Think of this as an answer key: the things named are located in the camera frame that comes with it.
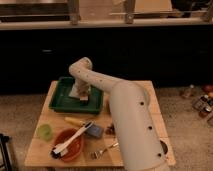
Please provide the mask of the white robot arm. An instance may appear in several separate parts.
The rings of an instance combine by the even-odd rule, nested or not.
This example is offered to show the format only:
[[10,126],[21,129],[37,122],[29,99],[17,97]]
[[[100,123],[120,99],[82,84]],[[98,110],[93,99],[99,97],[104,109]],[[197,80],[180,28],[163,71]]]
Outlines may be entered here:
[[109,94],[109,109],[127,171],[170,171],[152,120],[149,94],[136,82],[93,71],[89,58],[69,66],[76,81]]

